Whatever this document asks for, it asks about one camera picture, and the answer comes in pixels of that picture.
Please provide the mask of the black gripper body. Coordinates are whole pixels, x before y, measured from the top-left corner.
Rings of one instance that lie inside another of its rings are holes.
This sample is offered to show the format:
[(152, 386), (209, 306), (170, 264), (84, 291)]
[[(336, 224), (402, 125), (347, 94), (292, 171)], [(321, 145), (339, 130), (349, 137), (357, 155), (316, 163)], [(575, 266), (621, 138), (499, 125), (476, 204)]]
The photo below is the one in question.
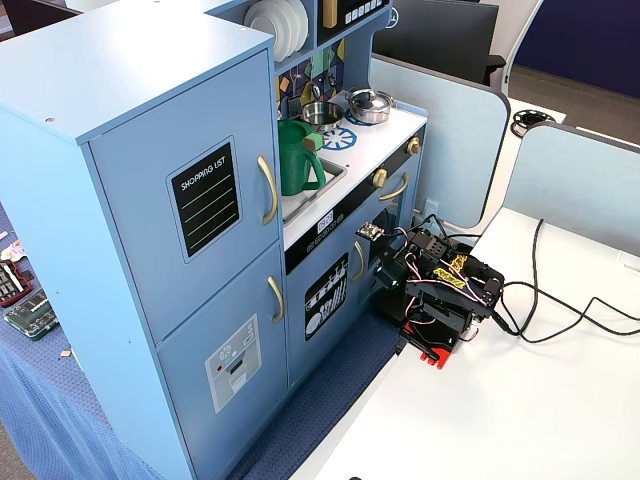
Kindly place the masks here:
[(409, 272), (405, 259), (405, 256), (410, 252), (409, 247), (410, 241), (407, 235), (400, 235), (397, 239), (390, 240), (379, 255), (379, 264), (381, 262), (396, 262), (400, 266), (399, 280), (401, 280), (402, 276)]

